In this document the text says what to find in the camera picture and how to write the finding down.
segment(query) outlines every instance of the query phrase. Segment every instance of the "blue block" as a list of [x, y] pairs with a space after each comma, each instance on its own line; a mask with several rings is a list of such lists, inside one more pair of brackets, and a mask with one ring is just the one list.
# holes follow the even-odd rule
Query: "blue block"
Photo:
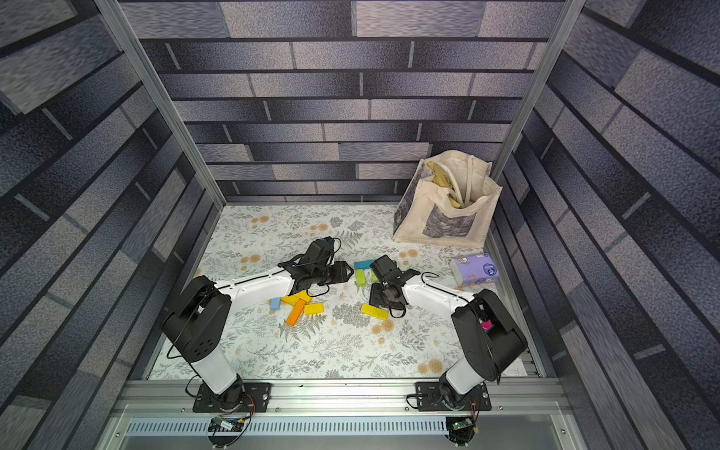
[[368, 261], [360, 261], [358, 263], [355, 263], [355, 270], [365, 270], [370, 269], [370, 264], [374, 263], [374, 259], [370, 259]]

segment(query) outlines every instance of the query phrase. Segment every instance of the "ventilation grille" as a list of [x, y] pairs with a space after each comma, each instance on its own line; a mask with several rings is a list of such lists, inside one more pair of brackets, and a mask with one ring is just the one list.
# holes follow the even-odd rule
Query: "ventilation grille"
[[[133, 418], [126, 436], [203, 436], [209, 418]], [[244, 436], [377, 436], [447, 434], [445, 417], [254, 418]], [[216, 436], [238, 434], [217, 432]]]

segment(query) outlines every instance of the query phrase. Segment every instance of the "canvas tote bag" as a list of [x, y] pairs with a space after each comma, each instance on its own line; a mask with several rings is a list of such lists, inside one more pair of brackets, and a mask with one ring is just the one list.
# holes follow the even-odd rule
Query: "canvas tote bag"
[[[429, 169], [428, 161], [447, 167], [456, 189], [433, 183], [435, 173]], [[491, 163], [457, 150], [420, 160], [395, 211], [392, 239], [482, 248], [503, 189], [488, 176], [490, 167]], [[448, 194], [462, 195], [458, 200], [464, 207], [453, 208]]]

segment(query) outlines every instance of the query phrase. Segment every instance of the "orange block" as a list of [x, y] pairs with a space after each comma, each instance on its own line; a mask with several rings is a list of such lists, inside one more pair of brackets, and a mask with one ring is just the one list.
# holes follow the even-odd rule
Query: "orange block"
[[294, 327], [297, 323], [297, 319], [302, 314], [302, 310], [304, 310], [306, 304], [306, 301], [297, 299], [297, 303], [295, 303], [295, 307], [292, 308], [292, 312], [290, 313], [290, 316], [287, 318], [287, 320], [285, 320], [285, 323], [287, 325], [290, 325], [291, 327]]

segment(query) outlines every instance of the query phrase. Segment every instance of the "table surface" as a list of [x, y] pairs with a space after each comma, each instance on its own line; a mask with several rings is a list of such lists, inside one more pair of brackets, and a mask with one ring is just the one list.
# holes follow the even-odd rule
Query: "table surface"
[[[432, 271], [437, 281], [456, 287], [448, 262], [479, 250], [396, 243], [392, 216], [396, 206], [330, 204], [227, 206], [222, 211], [197, 272], [211, 280], [233, 279], [273, 268], [304, 253], [316, 238], [342, 240], [336, 260], [351, 265], [387, 254], [402, 268]], [[370, 272], [366, 272], [370, 281]], [[311, 294], [325, 287], [313, 287]], [[479, 292], [493, 283], [464, 290]], [[220, 345], [230, 365], [244, 379], [437, 378], [462, 354], [454, 326], [419, 307], [403, 318], [381, 321], [360, 313], [370, 285], [357, 287], [355, 277], [334, 284], [322, 302], [325, 312], [301, 315], [296, 326], [285, 323], [292, 306], [270, 310], [268, 300], [231, 310]], [[167, 359], [167, 339], [150, 379], [189, 379], [192, 368], [182, 359]], [[177, 355], [173, 350], [171, 356]], [[520, 359], [506, 377], [527, 375]]]

